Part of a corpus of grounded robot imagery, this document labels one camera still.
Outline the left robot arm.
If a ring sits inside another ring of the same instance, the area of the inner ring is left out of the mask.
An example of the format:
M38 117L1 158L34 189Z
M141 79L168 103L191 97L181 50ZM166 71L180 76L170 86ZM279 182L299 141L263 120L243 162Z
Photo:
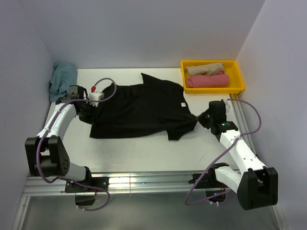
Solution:
M25 151L29 171L32 176L67 178L76 181L82 191L89 191L94 185L88 167L72 163L62 139L76 117L86 118L93 111L93 106L84 101L88 96L84 87L73 85L68 95L59 98L54 112L36 137L27 138Z

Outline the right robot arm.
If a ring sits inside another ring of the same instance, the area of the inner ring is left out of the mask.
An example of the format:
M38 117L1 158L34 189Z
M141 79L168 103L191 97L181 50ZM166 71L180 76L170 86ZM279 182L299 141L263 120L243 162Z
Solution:
M198 116L198 122L226 148L239 171L234 171L227 163L214 160L206 172L195 179L195 188L225 185L236 193L244 210L274 206L278 202L278 173L259 160L238 127L227 120L229 108L228 100L211 101L209 108Z

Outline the black t-shirt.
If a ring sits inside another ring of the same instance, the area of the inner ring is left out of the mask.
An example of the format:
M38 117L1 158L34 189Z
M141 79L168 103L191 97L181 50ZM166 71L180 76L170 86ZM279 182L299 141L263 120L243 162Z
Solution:
M179 140L194 130L193 115L178 83L142 73L141 84L103 90L114 95L94 111L90 137L95 139L137 138L166 131L169 140Z

